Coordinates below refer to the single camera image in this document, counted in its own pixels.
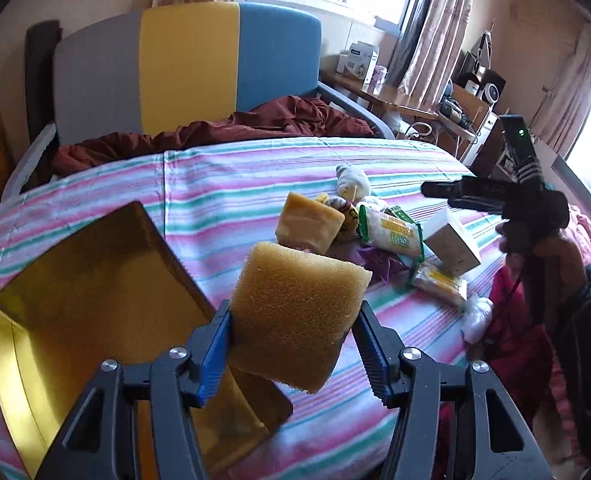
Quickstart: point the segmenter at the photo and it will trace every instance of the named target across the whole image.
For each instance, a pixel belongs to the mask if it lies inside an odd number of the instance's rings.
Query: bed sheet
[[[444,200],[422,197],[425,180],[467,173],[448,153],[424,142],[382,139],[283,139],[234,142],[166,152],[85,171],[0,204],[0,289],[29,262],[94,219],[141,201],[166,242],[211,303],[229,298],[244,258],[274,230],[289,191],[314,198],[334,192],[335,167],[356,164],[374,192],[414,219]],[[499,218],[455,210],[477,241],[482,265],[469,271],[470,290],[488,294],[503,264]],[[464,360],[460,313],[403,283],[367,291],[381,323],[404,342],[445,363]],[[314,396],[280,386],[293,415],[271,439],[218,479],[357,479],[380,463],[397,411],[370,390],[351,335],[328,383]],[[9,479],[26,474],[0,412],[0,467]]]

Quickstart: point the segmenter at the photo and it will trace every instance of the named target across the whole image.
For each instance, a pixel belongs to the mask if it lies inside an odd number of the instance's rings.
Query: silver bolt
[[[107,359],[106,361],[102,361],[100,368],[103,372],[112,372],[117,368],[117,361],[115,359]]]
[[[187,353],[186,348],[183,346],[176,346],[168,351],[168,356],[171,359],[184,359]]]
[[[489,371],[489,365],[487,365],[484,361],[474,361],[471,364],[471,367],[479,374],[485,374]]]
[[[422,352],[417,348],[413,348],[413,346],[409,346],[408,348],[404,349],[402,355],[404,355],[409,361],[415,361],[422,357]]]

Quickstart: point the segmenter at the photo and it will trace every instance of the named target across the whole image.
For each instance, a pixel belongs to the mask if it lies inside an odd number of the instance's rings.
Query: wooden desk
[[[363,85],[360,81],[331,70],[320,70],[320,80],[331,87],[339,86],[349,90],[368,101],[367,109],[379,118],[384,117],[387,111],[396,111],[400,115],[425,121],[437,120],[437,114],[434,112],[424,112],[399,104],[405,102],[406,97],[401,95],[395,86],[383,85],[380,91],[369,91],[368,85]]]

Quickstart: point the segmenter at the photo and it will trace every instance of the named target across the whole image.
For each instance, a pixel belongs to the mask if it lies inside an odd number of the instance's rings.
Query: foam block
[[[291,191],[286,197],[275,238],[285,247],[326,254],[344,220],[340,211]]]
[[[260,242],[230,298],[234,366],[310,393],[327,381],[371,272]]]

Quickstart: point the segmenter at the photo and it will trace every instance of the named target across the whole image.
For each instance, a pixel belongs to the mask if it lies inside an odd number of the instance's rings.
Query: dark sleeve
[[[551,340],[567,381],[582,451],[591,460],[591,266],[587,284],[560,308]]]

